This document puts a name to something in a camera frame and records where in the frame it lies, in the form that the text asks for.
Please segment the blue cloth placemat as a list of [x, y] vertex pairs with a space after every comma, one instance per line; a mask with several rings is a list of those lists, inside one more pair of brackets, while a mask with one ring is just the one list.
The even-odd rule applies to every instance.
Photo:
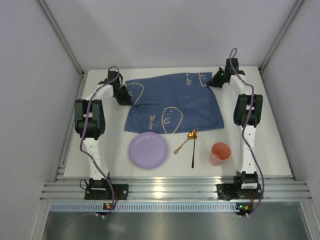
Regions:
[[187, 133], [224, 128], [211, 72], [183, 72], [126, 82], [133, 106], [124, 130], [132, 133]]

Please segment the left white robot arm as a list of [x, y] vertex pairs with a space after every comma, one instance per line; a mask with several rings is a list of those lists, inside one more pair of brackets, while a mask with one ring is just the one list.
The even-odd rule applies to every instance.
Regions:
[[86, 185], [88, 194], [115, 193], [99, 149], [100, 137], [106, 130], [103, 100], [111, 98], [120, 106], [133, 105], [127, 87], [123, 84], [123, 76], [116, 66], [109, 68], [107, 78], [100, 81], [89, 96], [74, 102], [74, 129], [80, 136], [79, 150], [88, 157], [90, 164], [90, 178]]

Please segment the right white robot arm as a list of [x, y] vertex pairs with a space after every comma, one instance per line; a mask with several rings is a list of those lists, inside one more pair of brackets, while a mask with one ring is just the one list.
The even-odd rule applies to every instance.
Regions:
[[239, 69], [238, 59], [229, 57], [224, 68], [207, 82], [214, 88], [229, 84], [237, 96], [233, 112], [233, 122], [241, 134], [242, 166], [233, 177], [233, 183], [217, 185], [218, 198], [230, 201], [233, 199], [259, 199], [263, 194], [264, 184], [259, 183], [263, 176], [254, 153], [257, 126], [262, 117], [263, 96], [255, 94], [253, 85], [245, 81], [245, 72]]

